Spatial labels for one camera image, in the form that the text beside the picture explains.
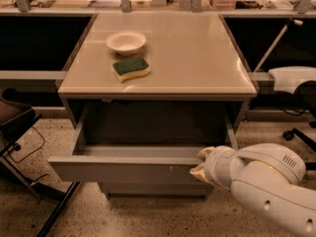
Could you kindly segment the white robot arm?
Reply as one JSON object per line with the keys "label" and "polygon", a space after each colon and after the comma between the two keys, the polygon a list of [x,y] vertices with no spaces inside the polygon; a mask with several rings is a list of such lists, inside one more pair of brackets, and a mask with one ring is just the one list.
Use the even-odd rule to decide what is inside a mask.
{"label": "white robot arm", "polygon": [[197,157],[192,176],[228,190],[246,210],[295,237],[316,237],[316,191],[300,186],[306,167],[294,151],[261,143],[206,147]]}

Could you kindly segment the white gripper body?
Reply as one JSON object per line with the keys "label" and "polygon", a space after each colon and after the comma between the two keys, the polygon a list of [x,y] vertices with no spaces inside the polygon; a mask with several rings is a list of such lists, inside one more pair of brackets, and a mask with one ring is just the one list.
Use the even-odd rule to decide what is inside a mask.
{"label": "white gripper body", "polygon": [[229,190],[233,179],[245,166],[245,161],[237,156],[236,150],[218,146],[206,157],[203,171],[212,185]]}

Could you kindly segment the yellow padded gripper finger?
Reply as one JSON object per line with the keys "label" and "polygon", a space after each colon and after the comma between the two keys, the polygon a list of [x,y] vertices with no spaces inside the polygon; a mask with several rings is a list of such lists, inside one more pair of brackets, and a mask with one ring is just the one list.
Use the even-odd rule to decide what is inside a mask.
{"label": "yellow padded gripper finger", "polygon": [[204,175],[203,169],[191,168],[190,174],[202,182],[208,182],[208,179]]}
{"label": "yellow padded gripper finger", "polygon": [[197,158],[199,159],[205,159],[209,156],[209,154],[214,150],[213,146],[209,146],[206,148],[203,148],[198,154],[197,154]]}

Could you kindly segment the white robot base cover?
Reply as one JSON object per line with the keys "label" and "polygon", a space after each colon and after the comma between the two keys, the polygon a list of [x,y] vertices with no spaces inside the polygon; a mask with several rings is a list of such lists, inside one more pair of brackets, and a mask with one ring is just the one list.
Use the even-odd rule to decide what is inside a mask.
{"label": "white robot base cover", "polygon": [[316,68],[309,66],[285,66],[269,70],[274,79],[274,90],[293,94],[306,82],[316,82]]}

